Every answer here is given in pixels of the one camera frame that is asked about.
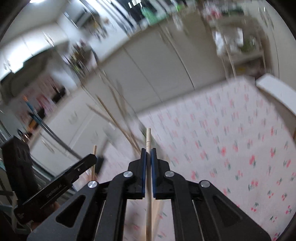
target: metal rivet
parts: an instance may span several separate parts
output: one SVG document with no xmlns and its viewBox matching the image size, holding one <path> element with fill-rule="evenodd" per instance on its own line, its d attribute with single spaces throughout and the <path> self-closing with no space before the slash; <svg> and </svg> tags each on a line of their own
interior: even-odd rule
<svg viewBox="0 0 296 241">
<path fill-rule="evenodd" d="M 90 181 L 87 185 L 89 188 L 95 188 L 98 185 L 98 183 L 96 181 Z"/>
<path fill-rule="evenodd" d="M 203 187 L 203 188 L 208 188 L 210 186 L 210 182 L 207 181 L 207 180 L 203 180 L 201 181 L 200 185 Z"/>
<path fill-rule="evenodd" d="M 166 171 L 165 172 L 166 177 L 173 177 L 174 175 L 175 175 L 175 173 L 173 171 Z"/>
<path fill-rule="evenodd" d="M 133 173 L 131 171 L 126 171 L 123 173 L 124 177 L 131 177 Z"/>
</svg>

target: ceiling light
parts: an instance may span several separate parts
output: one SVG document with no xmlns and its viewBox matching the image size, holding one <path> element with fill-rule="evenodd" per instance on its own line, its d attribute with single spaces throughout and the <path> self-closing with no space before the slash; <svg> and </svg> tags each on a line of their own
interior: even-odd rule
<svg viewBox="0 0 296 241">
<path fill-rule="evenodd" d="M 43 2 L 45 0 L 31 0 L 30 3 L 40 3 L 40 2 Z"/>
</svg>

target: white cabinet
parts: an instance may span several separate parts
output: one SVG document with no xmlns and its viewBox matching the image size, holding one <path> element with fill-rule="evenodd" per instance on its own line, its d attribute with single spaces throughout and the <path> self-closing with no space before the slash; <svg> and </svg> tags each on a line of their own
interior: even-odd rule
<svg viewBox="0 0 296 241">
<path fill-rule="evenodd" d="M 50 47 L 52 45 L 49 42 L 49 38 L 44 34 L 42 29 L 36 29 L 24 34 L 23 39 L 28 46 L 30 53 L 35 56 Z"/>
<path fill-rule="evenodd" d="M 273 31 L 279 59 L 279 79 L 296 90 L 296 40 L 277 11 L 266 1 L 260 4 Z"/>
<path fill-rule="evenodd" d="M 44 137 L 39 137 L 30 153 L 40 166 L 54 176 L 75 163 Z"/>
<path fill-rule="evenodd" d="M 79 89 L 67 101 L 65 106 L 60 107 L 60 111 L 52 117 L 52 120 L 47 123 L 48 127 L 67 145 L 70 144 L 76 132 L 91 112 L 86 104 L 96 105 L 94 100 L 83 89 Z M 55 142 L 44 130 L 41 131 L 41 134 L 46 139 Z M 66 152 L 59 145 L 58 148 L 61 152 Z"/>
<path fill-rule="evenodd" d="M 82 157 L 92 153 L 94 145 L 97 145 L 100 151 L 106 140 L 103 130 L 106 125 L 106 120 L 91 113 L 71 141 L 70 147 Z"/>
<path fill-rule="evenodd" d="M 67 35 L 57 23 L 42 27 L 42 31 L 54 46 L 64 43 L 68 40 Z"/>
<path fill-rule="evenodd" d="M 0 52 L 0 80 L 10 73 L 9 66 L 2 52 Z"/>
<path fill-rule="evenodd" d="M 182 62 L 160 28 L 146 30 L 125 49 L 162 101 L 194 90 Z"/>
<path fill-rule="evenodd" d="M 196 12 L 183 19 L 186 31 L 179 31 L 172 19 L 163 21 L 161 29 L 182 59 L 195 89 L 225 79 L 216 45 Z"/>
<path fill-rule="evenodd" d="M 21 69 L 23 63 L 32 57 L 32 54 L 21 37 L 14 39 L 1 50 L 12 72 Z"/>
<path fill-rule="evenodd" d="M 118 82 L 127 102 L 135 111 L 160 103 L 161 100 L 151 84 L 125 50 L 118 51 L 102 69 L 113 83 Z"/>
<path fill-rule="evenodd" d="M 255 18 L 261 27 L 261 42 L 264 48 L 265 62 L 268 70 L 279 77 L 278 50 L 272 30 L 272 24 L 264 12 L 263 2 L 246 1 L 241 3 L 245 14 Z"/>
</svg>

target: drawer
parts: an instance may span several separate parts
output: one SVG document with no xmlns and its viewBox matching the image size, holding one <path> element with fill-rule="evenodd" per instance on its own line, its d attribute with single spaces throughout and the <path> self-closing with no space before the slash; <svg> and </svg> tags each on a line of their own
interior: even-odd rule
<svg viewBox="0 0 296 241">
<path fill-rule="evenodd" d="M 91 106 L 96 105 L 94 100 L 81 89 L 74 94 L 74 97 L 70 99 L 47 124 L 49 128 L 67 145 L 70 145 L 76 132 L 91 112 L 86 104 Z M 49 141 L 54 142 L 45 130 L 42 130 L 41 134 Z M 66 150 L 60 147 L 60 145 L 58 148 L 63 153 L 66 152 Z"/>
<path fill-rule="evenodd" d="M 44 137 L 37 140 L 30 153 L 40 166 L 54 176 L 59 175 L 75 163 Z"/>
<path fill-rule="evenodd" d="M 104 132 L 106 125 L 108 125 L 106 120 L 92 113 L 73 138 L 70 147 L 82 157 L 93 153 L 94 145 L 98 146 L 97 151 L 99 152 L 107 138 Z"/>
</svg>

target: tablecloth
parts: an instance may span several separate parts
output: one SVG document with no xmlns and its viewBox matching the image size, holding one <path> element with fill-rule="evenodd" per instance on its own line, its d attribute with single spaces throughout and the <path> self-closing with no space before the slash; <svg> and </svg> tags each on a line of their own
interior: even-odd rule
<svg viewBox="0 0 296 241">
<path fill-rule="evenodd" d="M 209 180 L 273 241 L 280 236 L 296 211 L 296 148 L 282 118 L 254 83 L 241 77 L 217 84 L 139 119 L 168 155 L 171 170 L 193 182 Z M 111 148 L 109 168 L 117 165 L 112 155 L 118 150 Z M 122 153 L 116 155 L 122 160 Z M 124 240 L 140 236 L 145 207 L 144 200 L 128 202 Z M 175 240 L 170 201 L 159 218 L 155 240 Z"/>
</svg>

